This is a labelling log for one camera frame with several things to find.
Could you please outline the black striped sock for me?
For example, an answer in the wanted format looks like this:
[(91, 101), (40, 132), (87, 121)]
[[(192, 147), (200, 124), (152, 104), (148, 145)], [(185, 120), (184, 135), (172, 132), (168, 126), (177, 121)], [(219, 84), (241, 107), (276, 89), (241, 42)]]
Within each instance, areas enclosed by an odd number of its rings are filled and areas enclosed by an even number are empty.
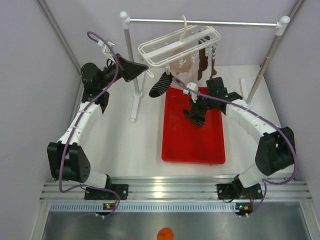
[(183, 114), (189, 121), (191, 121), (193, 124), (195, 124), (198, 127), (202, 127), (206, 122), (205, 116), (201, 114), (192, 113), (186, 109), (183, 110)]
[(164, 72), (158, 82), (150, 89), (149, 96), (151, 98), (157, 98), (163, 95), (171, 86), (173, 81), (173, 75)]

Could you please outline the brown sock striped cuff long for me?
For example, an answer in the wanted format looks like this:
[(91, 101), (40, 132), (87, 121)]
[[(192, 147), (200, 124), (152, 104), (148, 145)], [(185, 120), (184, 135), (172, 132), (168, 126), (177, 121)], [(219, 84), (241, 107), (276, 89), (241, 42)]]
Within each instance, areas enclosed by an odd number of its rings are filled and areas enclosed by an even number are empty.
[(199, 57), (199, 63), (198, 63), (197, 80), (200, 81), (203, 76), (203, 72), (208, 67), (208, 55), (206, 54), (205, 48), (202, 48), (199, 50), (198, 57)]

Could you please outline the pale pink sock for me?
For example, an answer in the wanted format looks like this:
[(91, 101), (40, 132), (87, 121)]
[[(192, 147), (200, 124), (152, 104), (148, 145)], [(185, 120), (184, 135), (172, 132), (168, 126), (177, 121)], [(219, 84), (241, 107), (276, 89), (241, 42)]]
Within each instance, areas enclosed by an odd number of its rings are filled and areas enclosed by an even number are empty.
[(192, 60), (192, 55), (186, 55), (169, 64), (171, 75), (180, 79), (185, 85), (198, 79), (198, 65)]

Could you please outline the white clip sock hanger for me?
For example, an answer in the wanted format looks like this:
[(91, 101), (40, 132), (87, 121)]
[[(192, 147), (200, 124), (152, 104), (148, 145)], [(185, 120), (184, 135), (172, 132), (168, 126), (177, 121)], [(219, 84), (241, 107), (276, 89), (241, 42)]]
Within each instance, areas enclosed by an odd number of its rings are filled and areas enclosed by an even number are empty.
[(138, 46), (138, 54), (151, 68), (164, 68), (170, 74), (170, 63), (191, 55), (196, 61), (199, 50), (206, 50), (208, 55), (213, 46), (221, 39), (220, 33), (212, 26), (187, 25), (183, 15), (183, 28), (149, 40)]

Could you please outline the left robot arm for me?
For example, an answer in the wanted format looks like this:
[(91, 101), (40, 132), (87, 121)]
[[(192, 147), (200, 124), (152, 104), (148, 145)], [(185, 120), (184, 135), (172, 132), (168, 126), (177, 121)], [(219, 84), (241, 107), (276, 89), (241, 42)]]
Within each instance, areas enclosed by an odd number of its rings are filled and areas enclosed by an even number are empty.
[(92, 62), (81, 67), (84, 91), (79, 110), (64, 135), (47, 147), (50, 172), (55, 180), (95, 187), (95, 192), (103, 199), (113, 194), (110, 177), (91, 169), (83, 145), (107, 108), (110, 96), (106, 91), (108, 85), (119, 79), (130, 82), (147, 70), (147, 65), (129, 61), (120, 54), (116, 54), (115, 61), (108, 60), (103, 69)]

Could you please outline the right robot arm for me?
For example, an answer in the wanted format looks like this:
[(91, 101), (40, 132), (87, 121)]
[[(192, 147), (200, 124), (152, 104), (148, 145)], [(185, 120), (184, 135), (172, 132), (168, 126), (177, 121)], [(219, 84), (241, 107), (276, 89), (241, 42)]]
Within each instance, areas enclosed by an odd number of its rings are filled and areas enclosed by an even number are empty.
[(197, 126), (203, 126), (209, 110), (218, 110), (239, 124), (257, 143), (254, 163), (233, 180), (233, 192), (246, 198), (252, 187), (268, 176), (295, 164), (295, 138), (289, 127), (280, 128), (252, 111), (237, 92), (228, 92), (223, 79), (206, 81), (207, 93), (200, 93), (196, 83), (190, 82), (183, 90), (189, 95), (190, 110), (185, 117)]

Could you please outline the white rack base foot left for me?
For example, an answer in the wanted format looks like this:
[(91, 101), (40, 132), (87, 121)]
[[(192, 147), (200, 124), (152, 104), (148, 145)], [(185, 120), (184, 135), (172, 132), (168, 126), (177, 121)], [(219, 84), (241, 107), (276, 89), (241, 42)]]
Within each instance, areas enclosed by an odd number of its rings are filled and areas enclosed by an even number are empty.
[(134, 123), (137, 119), (140, 100), (143, 96), (143, 84), (145, 80), (145, 73), (140, 74), (137, 78), (133, 80), (134, 92), (133, 92), (133, 103), (130, 113), (129, 121)]

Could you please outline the red plastic tray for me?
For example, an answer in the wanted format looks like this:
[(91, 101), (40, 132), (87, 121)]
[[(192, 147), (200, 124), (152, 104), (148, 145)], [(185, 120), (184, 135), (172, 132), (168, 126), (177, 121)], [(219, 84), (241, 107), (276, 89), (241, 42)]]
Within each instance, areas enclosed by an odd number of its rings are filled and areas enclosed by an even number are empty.
[(203, 126), (188, 120), (190, 97), (170, 87), (165, 94), (161, 158), (165, 162), (223, 165), (226, 161), (223, 119), (209, 110)]

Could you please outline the orange round object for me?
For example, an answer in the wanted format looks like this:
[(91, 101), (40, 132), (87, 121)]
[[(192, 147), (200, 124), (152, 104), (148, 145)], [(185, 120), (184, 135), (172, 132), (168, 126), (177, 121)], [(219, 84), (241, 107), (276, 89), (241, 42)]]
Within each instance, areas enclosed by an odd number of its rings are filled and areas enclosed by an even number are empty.
[(174, 232), (171, 228), (162, 228), (156, 237), (157, 240), (174, 240)]

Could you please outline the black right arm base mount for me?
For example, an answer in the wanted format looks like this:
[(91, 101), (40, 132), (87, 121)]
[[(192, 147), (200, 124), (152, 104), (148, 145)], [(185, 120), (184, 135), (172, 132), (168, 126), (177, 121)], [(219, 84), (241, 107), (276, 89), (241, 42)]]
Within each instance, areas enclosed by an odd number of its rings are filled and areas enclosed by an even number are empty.
[(233, 200), (261, 200), (263, 191), (260, 184), (244, 188), (237, 183), (219, 183), (216, 185), (218, 199), (224, 202)]

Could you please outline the aluminium mounting rail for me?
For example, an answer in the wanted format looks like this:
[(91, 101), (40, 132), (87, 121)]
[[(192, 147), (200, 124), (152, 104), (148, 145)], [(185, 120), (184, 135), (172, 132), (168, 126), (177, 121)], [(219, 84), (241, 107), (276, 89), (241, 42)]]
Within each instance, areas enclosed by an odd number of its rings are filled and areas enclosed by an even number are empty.
[[(128, 185), (128, 201), (218, 201), (217, 184), (233, 180), (230, 175), (115, 177), (114, 184)], [(312, 196), (307, 183), (296, 180), (284, 185), (267, 184), (268, 202), (304, 202)]]

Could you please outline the white drying rack frame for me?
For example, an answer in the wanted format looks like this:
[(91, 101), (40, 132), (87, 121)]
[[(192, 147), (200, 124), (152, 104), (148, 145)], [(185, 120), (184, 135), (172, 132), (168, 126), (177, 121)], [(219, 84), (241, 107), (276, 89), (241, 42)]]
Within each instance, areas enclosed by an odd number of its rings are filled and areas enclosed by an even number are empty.
[[(123, 30), (125, 33), (125, 39), (127, 44), (128, 53), (132, 55), (132, 43), (130, 38), (129, 26), (130, 24), (183, 24), (183, 19), (181, 20), (170, 20), (170, 19), (140, 19), (140, 18), (130, 18), (128, 13), (122, 11), (120, 13), (120, 18), (122, 21)], [(260, 67), (260, 70), (255, 78), (255, 81), (251, 87), (250, 98), (253, 99), (257, 88), (261, 82), (261, 79), (267, 69), (267, 66), (274, 55), (276, 47), (281, 40), (284, 32), (286, 31), (287, 26), (289, 25), (291, 19), (289, 16), (283, 16), (276, 23), (259, 23), (259, 22), (231, 22), (231, 21), (203, 21), (203, 20), (186, 20), (187, 25), (196, 25), (196, 26), (210, 26), (210, 27), (260, 27), (260, 28), (274, 28), (275, 35), (273, 41), (268, 49), (267, 55)]]

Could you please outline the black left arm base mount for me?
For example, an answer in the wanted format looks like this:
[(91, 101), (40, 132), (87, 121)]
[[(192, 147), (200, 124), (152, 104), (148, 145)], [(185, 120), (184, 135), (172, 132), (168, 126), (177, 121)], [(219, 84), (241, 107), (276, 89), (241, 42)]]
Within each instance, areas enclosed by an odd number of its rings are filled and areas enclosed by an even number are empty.
[(113, 184), (111, 189), (112, 192), (87, 188), (85, 191), (85, 200), (126, 200), (129, 193), (128, 184)]

